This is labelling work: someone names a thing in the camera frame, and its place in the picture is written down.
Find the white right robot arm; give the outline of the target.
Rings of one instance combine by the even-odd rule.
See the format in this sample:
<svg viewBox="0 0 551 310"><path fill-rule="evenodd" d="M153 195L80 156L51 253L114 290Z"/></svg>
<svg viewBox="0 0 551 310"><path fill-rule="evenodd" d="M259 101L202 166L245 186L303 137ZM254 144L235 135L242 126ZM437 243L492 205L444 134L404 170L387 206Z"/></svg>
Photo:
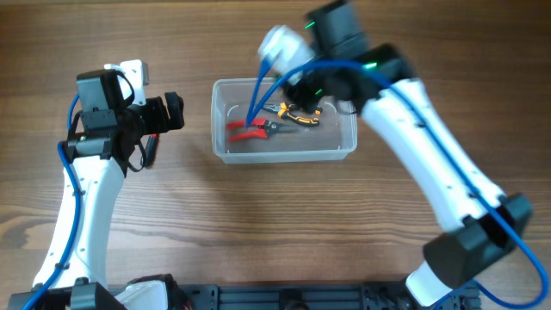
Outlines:
<svg viewBox="0 0 551 310"><path fill-rule="evenodd" d="M349 2L307 17L311 41L279 26L259 54L273 59L277 87L299 107L312 109L323 96L351 103L424 192L442 233L424 245L422 264L406 278L410 296L422 307L440 305L512 251L526 251L528 198L507 195L477 168L400 50L370 46Z"/></svg>

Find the orange black pliers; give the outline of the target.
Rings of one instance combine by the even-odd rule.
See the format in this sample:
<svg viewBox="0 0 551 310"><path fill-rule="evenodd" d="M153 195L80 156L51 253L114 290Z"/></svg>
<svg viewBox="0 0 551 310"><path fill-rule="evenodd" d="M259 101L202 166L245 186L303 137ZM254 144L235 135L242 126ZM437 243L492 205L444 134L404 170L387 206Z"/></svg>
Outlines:
<svg viewBox="0 0 551 310"><path fill-rule="evenodd" d="M317 127L320 125L319 115L323 112L321 107L314 110L315 117L304 117L297 115L295 111L301 111L295 104L287 104L281 102L278 104L265 103L262 110L278 115L282 120L292 121L293 123L303 127Z"/></svg>

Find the black red screwdriver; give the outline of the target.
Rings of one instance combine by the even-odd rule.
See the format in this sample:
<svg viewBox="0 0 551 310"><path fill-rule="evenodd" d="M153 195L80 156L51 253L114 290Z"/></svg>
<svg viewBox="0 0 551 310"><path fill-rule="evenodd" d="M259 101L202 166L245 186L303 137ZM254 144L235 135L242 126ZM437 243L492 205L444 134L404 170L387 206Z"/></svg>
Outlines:
<svg viewBox="0 0 551 310"><path fill-rule="evenodd" d="M158 149L159 135L152 134L146 143L145 146L145 160L144 166L146 168L151 167L155 161L157 149Z"/></svg>

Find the red handled snips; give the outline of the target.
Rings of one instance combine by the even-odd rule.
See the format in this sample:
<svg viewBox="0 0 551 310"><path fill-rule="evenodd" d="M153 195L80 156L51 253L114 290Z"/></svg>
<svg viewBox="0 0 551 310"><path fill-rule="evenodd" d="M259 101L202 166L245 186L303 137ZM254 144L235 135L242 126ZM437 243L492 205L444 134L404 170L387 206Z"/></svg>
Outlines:
<svg viewBox="0 0 551 310"><path fill-rule="evenodd" d="M268 140L277 133L299 132L296 126L269 121L266 118L257 118L248 127L245 125L245 120L233 121L226 124L226 129L230 132L238 130L229 138L230 143L253 139Z"/></svg>

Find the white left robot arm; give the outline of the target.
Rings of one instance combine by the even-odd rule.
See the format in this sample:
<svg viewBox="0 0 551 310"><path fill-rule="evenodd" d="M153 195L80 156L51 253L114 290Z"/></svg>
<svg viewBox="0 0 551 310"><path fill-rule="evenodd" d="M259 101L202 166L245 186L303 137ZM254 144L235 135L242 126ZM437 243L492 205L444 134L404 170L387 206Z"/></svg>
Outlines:
<svg viewBox="0 0 551 310"><path fill-rule="evenodd" d="M67 288L83 278L105 285L110 222L130 171L151 162L154 148L142 144L183 127L183 99L175 92L148 98L147 64L139 59L77 76L75 103L60 144L64 190L53 239L35 276L35 288Z"/></svg>

